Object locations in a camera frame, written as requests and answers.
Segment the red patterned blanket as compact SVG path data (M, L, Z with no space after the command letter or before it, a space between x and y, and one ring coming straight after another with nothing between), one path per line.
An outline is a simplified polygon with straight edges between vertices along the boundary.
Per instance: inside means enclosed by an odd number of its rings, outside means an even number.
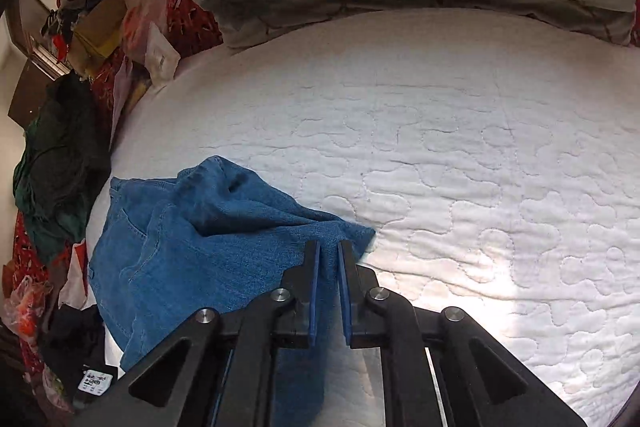
M182 58L222 43L213 14L201 9L192 0L167 0L167 31L169 43ZM124 52L116 48L91 81L92 95L103 120L113 114L115 77L124 61Z

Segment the blue denim jeans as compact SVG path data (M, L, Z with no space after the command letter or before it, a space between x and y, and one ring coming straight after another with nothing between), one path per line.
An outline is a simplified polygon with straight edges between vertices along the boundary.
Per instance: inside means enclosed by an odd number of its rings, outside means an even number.
M279 355L273 412L278 426L312 425L324 398L338 244L361 256L375 231L299 205L219 156L172 179L114 178L110 194L90 284L124 371L196 310L239 310L276 288L305 244L319 243L317 342Z

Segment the white paper packet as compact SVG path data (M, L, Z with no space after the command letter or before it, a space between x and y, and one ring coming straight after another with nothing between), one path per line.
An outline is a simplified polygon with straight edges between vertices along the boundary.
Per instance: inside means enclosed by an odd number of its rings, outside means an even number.
M144 56L144 67L150 74L152 85L161 88L175 78L180 54L160 32L156 23L150 23Z

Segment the cardboard box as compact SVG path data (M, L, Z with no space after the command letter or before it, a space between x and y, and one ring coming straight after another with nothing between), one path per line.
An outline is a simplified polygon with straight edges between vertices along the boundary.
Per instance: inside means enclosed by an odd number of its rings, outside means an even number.
M125 0L102 0L73 31L67 61L81 77L93 77L119 46Z

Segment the pink plastic bag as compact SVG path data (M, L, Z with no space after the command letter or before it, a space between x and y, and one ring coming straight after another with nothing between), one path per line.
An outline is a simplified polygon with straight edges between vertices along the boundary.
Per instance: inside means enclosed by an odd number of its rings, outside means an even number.
M25 275L2 305L3 324L31 346L37 343L39 322L52 289L49 281L37 282Z

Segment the white quilted mattress cover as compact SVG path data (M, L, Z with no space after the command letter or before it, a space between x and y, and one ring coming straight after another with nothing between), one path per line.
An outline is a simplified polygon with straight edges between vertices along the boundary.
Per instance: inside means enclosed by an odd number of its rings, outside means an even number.
M210 156L374 228L416 306L457 306L590 426L639 381L639 51L477 10L377 12L185 61L112 155Z

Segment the dark green clothes pile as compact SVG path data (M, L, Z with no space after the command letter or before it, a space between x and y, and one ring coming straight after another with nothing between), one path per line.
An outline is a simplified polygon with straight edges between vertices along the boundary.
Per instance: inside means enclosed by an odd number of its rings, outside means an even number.
M111 173L110 134L90 82L74 72L53 81L25 131L13 195L40 262L80 243L94 201Z

